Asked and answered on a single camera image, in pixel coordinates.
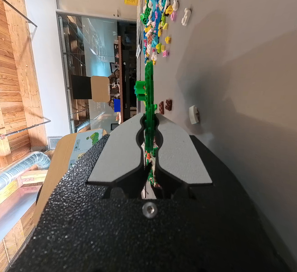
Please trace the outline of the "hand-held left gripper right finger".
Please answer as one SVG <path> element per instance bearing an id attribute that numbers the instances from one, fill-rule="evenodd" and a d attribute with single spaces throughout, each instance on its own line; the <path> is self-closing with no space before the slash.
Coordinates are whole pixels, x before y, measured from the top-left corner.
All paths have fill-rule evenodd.
<path id="1" fill-rule="evenodd" d="M 164 193 L 179 188 L 212 185 L 212 179 L 190 135 L 165 116 L 156 114 L 155 139 L 158 146 L 155 175 Z"/>

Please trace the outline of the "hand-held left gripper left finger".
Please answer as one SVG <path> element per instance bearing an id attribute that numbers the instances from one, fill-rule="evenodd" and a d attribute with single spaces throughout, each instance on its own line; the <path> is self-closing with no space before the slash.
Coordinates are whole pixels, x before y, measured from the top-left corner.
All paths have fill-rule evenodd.
<path id="1" fill-rule="evenodd" d="M 89 184 L 141 193 L 145 185 L 145 114 L 139 113 L 113 130 L 88 178 Z"/>

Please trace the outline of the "tan curved lego piece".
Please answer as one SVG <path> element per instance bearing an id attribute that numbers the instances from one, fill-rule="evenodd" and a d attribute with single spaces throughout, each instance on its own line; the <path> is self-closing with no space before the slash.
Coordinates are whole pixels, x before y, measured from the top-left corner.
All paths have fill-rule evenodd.
<path id="1" fill-rule="evenodd" d="M 200 122 L 200 114 L 195 105 L 189 108 L 189 119 L 192 125 Z"/>

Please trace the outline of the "instruction book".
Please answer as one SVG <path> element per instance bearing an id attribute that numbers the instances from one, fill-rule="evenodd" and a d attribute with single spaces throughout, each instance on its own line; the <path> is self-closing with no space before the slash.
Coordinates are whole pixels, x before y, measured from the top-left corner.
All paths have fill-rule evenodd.
<path id="1" fill-rule="evenodd" d="M 86 231 L 87 216 L 95 200 L 100 201 L 110 189 L 105 185 L 87 185 L 88 178 L 97 160 L 102 155 L 109 134 L 105 133 L 99 141 L 88 149 L 75 165 L 69 168 L 69 161 L 77 136 L 69 134 L 58 142 L 40 192 L 35 212 L 34 233 L 38 235 L 65 235 Z"/>

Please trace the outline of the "green lego plate assembly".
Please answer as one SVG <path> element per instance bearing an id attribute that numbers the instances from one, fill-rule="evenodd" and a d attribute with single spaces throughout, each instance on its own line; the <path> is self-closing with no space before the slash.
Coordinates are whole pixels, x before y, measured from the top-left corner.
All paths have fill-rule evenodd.
<path id="1" fill-rule="evenodd" d="M 144 152 L 145 165 L 151 168 L 150 160 L 147 160 L 147 155 L 154 153 L 155 139 L 155 111 L 157 105 L 154 103 L 154 62 L 149 61 L 145 66 L 145 80 L 136 81 L 134 87 L 138 101 L 142 101 L 145 105 L 144 113 Z"/>

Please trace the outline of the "small colourful lego pieces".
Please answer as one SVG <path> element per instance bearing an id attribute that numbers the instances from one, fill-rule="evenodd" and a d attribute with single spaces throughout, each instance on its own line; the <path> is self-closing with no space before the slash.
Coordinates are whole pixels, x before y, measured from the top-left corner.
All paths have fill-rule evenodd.
<path id="1" fill-rule="evenodd" d="M 182 56 L 186 45 L 183 40 L 187 26 L 181 24 L 184 9 L 193 5 L 185 0 L 139 0 L 137 57 L 143 51 L 143 63 L 157 62 L 172 55 Z"/>

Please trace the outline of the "white lego piece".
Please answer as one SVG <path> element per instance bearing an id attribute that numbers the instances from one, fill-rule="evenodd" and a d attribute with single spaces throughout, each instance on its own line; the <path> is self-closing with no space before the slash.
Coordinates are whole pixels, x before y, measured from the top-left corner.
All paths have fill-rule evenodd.
<path id="1" fill-rule="evenodd" d="M 189 22 L 189 19 L 190 19 L 190 16 L 191 16 L 191 13 L 192 13 L 192 9 L 191 8 L 185 8 L 184 9 L 184 16 L 181 20 L 181 24 L 183 26 L 187 26 L 188 22 Z"/>

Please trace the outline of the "white vent grille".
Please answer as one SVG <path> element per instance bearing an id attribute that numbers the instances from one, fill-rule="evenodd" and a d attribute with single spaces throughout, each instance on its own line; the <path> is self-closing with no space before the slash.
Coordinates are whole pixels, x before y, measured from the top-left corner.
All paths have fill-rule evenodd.
<path id="1" fill-rule="evenodd" d="M 62 139 L 62 136 L 48 136 L 48 149 L 54 150 L 57 146 L 57 143 Z"/>

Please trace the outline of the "cardboard sheet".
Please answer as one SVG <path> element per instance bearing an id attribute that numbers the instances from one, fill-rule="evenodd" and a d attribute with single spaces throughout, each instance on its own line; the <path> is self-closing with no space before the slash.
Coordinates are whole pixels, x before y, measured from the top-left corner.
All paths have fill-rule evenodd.
<path id="1" fill-rule="evenodd" d="M 110 101 L 110 80 L 105 76 L 91 77 L 91 96 L 97 103 L 108 103 Z"/>

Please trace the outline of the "black screen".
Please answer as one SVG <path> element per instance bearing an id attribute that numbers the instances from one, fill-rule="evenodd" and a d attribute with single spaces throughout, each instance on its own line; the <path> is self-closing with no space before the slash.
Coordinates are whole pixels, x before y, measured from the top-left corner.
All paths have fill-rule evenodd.
<path id="1" fill-rule="evenodd" d="M 91 77 L 71 75 L 71 86 L 73 99 L 92 99 Z"/>

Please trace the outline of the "long brown desk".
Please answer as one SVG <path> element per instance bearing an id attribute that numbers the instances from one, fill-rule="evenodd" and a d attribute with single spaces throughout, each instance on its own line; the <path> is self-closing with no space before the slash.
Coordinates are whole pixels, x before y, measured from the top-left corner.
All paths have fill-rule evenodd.
<path id="1" fill-rule="evenodd" d="M 122 50 L 122 39 L 118 36 L 118 54 L 119 54 L 119 79 L 120 79 L 120 113 L 121 113 L 121 123 L 125 121 L 124 110 L 125 110 L 125 96 L 124 96 L 124 64 L 123 64 L 123 50 Z"/>

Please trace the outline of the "large silver ventilation duct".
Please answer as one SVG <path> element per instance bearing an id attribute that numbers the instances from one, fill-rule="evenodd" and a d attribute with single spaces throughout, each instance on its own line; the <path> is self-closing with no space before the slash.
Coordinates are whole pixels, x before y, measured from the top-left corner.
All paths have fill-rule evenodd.
<path id="1" fill-rule="evenodd" d="M 50 166 L 50 158 L 43 152 L 34 151 L 16 162 L 0 170 L 0 189 L 13 182 L 18 176 L 37 166 L 39 170 L 47 170 Z"/>

